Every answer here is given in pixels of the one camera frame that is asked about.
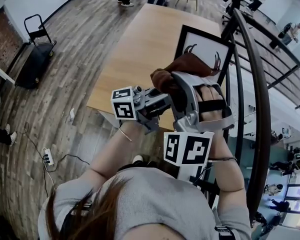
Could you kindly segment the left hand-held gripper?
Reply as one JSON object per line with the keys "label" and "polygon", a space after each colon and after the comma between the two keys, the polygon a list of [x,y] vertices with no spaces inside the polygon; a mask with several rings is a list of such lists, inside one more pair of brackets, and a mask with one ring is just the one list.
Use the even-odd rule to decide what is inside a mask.
{"label": "left hand-held gripper", "polygon": [[137,121],[146,133],[159,129],[160,116],[171,108],[170,97],[156,88],[129,86],[112,91],[111,105],[117,120]]}

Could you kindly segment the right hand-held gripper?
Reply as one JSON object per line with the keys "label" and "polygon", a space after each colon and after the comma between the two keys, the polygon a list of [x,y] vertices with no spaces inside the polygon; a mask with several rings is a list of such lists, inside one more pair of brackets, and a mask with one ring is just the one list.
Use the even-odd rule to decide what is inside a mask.
{"label": "right hand-held gripper", "polygon": [[[182,95],[170,96],[174,116],[174,132],[164,134],[165,161],[190,170],[204,168],[208,162],[214,133],[234,127],[234,118],[226,100],[198,102],[196,90],[200,86],[212,86],[222,95],[221,87],[210,78],[203,78],[185,72],[172,72]],[[222,118],[201,121],[201,113],[222,110]]]}

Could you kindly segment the person's right hand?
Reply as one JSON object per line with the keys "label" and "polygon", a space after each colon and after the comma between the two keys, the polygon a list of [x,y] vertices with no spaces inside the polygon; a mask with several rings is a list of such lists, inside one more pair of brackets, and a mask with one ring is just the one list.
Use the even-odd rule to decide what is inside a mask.
{"label": "person's right hand", "polygon": [[[223,97],[217,92],[213,86],[202,85],[196,90],[196,99],[199,102],[207,102],[214,100],[223,100]],[[222,118],[222,110],[212,110],[202,112],[200,114],[200,121],[215,121]]]}

